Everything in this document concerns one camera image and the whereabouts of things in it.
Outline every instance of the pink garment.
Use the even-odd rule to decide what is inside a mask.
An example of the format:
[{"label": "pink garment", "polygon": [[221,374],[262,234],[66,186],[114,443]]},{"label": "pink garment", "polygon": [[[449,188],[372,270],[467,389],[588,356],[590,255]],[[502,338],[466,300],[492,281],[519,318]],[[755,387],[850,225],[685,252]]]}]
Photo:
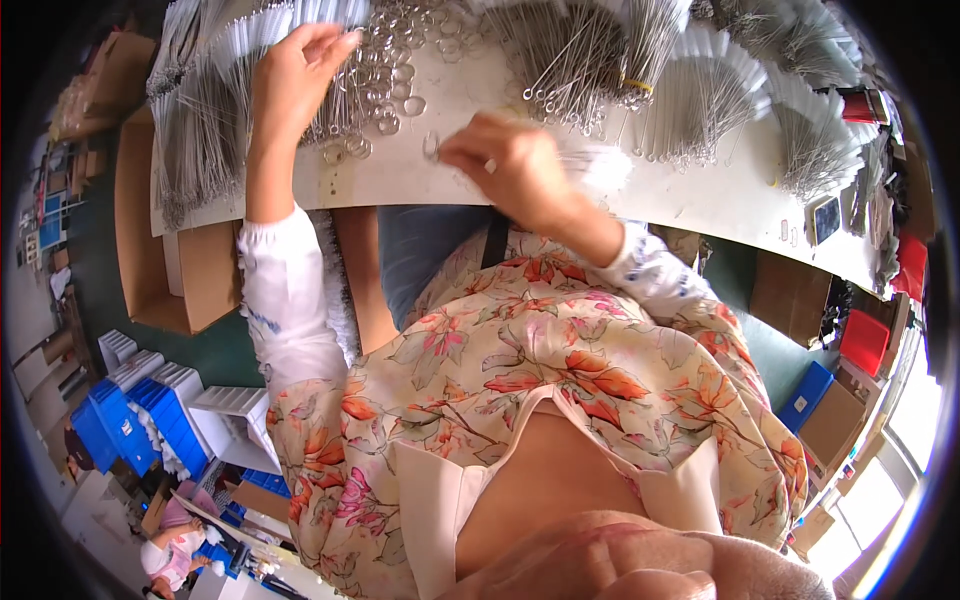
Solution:
[{"label": "pink garment", "polygon": [[[177,493],[184,498],[191,499],[190,494],[193,493],[196,487],[196,483],[192,481],[184,481],[179,487],[177,487]],[[220,509],[217,508],[213,498],[211,498],[210,494],[204,489],[197,490],[196,495],[193,496],[191,501],[211,515],[216,516],[220,514]],[[163,510],[163,516],[160,518],[160,530],[170,529],[171,527],[177,527],[178,525],[189,523],[190,519],[192,518],[193,517],[186,512],[186,509],[183,508],[183,505],[180,504],[176,498],[170,498],[170,501],[167,502],[167,508]]]}]

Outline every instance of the yellow rubber band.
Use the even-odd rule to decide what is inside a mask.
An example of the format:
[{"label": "yellow rubber band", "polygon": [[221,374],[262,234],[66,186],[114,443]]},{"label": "yellow rubber band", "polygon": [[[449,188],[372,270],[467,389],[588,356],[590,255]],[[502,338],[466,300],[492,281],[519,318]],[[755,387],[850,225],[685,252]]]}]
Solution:
[{"label": "yellow rubber band", "polygon": [[654,87],[652,85],[645,84],[644,82],[639,82],[635,79],[624,79],[623,83],[627,85],[632,85],[633,87],[639,87],[640,89],[645,89],[650,93],[654,92]]}]

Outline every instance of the green floor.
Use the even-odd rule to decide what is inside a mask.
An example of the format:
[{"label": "green floor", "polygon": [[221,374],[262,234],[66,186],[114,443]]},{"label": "green floor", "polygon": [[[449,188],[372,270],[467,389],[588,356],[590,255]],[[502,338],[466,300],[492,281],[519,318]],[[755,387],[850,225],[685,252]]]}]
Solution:
[{"label": "green floor", "polygon": [[[169,361],[193,367],[200,372],[205,385],[263,386],[246,322],[236,311],[193,337],[131,323],[120,284],[113,228],[116,134],[104,135],[95,143],[110,152],[111,168],[94,179],[84,192],[87,204],[75,211],[68,231],[73,281],[91,347],[96,348],[99,336],[118,329],[141,348],[158,350]],[[739,317],[751,355],[777,410],[787,401],[811,361],[817,360],[829,368],[835,355],[807,352],[752,317],[747,310],[754,285],[756,249],[715,238],[709,242],[714,253],[705,275],[717,296]]]},{"label": "green floor", "polygon": [[756,276],[756,248],[714,237],[709,237],[708,241],[713,246],[713,256],[707,261],[704,276],[717,297],[740,320],[750,356],[767,387],[774,412],[777,412],[790,399],[790,394],[811,362],[815,360],[832,369],[837,354],[825,350],[807,351],[751,315],[750,295]]},{"label": "green floor", "polygon": [[132,323],[120,284],[113,225],[113,165],[116,132],[93,141],[109,152],[108,170],[84,192],[86,205],[70,217],[67,247],[87,342],[99,359],[96,340],[111,329],[156,350],[168,361],[193,367],[205,385],[263,387],[256,369],[247,322],[234,310],[203,332],[187,337]]}]

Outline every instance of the window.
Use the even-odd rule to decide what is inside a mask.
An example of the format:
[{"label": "window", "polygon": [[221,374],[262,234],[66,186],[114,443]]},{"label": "window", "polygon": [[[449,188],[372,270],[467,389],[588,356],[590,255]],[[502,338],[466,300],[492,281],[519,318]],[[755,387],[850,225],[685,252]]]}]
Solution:
[{"label": "window", "polygon": [[903,391],[885,429],[918,475],[926,472],[940,413],[941,390],[926,374],[926,343],[921,340]]},{"label": "window", "polygon": [[881,411],[890,415],[883,443],[846,496],[824,501],[833,525],[807,553],[810,565],[832,580],[876,540],[924,476],[938,422],[940,386],[926,374],[920,327],[904,333],[898,364]]}]

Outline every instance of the blue embroidery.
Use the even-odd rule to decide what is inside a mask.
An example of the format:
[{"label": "blue embroidery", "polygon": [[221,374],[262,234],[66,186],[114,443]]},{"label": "blue embroidery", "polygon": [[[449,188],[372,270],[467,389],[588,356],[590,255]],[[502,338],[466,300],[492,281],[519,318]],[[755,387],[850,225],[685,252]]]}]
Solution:
[{"label": "blue embroidery", "polygon": [[249,306],[247,307],[247,313],[249,314],[249,317],[248,317],[249,319],[253,319],[257,323],[266,325],[268,329],[274,332],[274,334],[277,334],[280,332],[280,325],[277,322],[271,321],[270,319],[267,319],[260,313],[250,310]]}]

